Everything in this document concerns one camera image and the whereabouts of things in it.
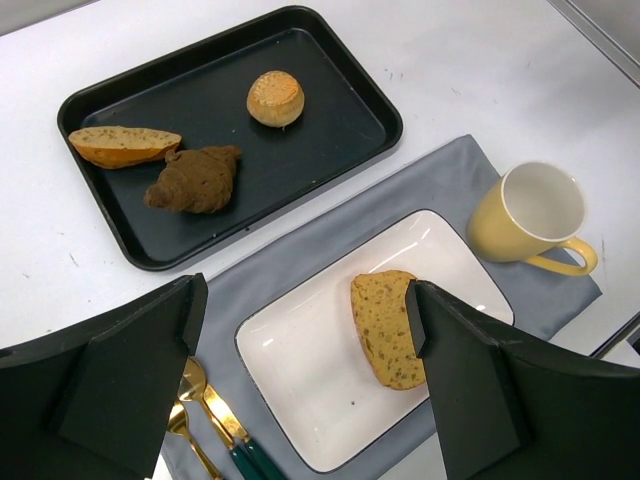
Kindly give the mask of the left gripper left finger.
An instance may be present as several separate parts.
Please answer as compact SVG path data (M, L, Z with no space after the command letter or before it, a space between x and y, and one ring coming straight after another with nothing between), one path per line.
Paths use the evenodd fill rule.
M183 276L1 351L4 479L152 477L207 284Z

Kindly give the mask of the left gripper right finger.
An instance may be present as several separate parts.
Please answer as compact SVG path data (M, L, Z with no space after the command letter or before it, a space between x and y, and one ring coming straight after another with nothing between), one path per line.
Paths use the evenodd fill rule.
M429 281L406 306L451 479L635 479L639 371L555 346Z

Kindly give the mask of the bread slice with seeds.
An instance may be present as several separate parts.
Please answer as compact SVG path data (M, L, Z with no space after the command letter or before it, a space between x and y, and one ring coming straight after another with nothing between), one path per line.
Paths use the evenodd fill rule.
M417 358L405 295L415 276L403 270L359 274L351 281L351 310L363 352L378 382L404 391L426 383Z

